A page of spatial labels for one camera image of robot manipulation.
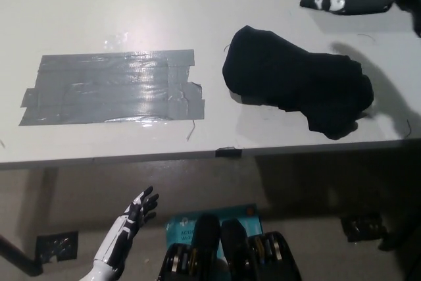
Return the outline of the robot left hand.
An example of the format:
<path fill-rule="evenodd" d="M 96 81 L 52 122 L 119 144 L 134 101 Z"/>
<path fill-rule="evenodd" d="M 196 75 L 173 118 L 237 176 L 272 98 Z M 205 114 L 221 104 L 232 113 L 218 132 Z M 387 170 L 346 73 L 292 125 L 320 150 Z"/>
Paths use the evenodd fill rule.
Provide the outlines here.
<path fill-rule="evenodd" d="M 95 262 L 113 270 L 124 264 L 139 230 L 156 217 L 159 194 L 152 193 L 153 186 L 143 190 L 115 220 L 95 255 Z"/>

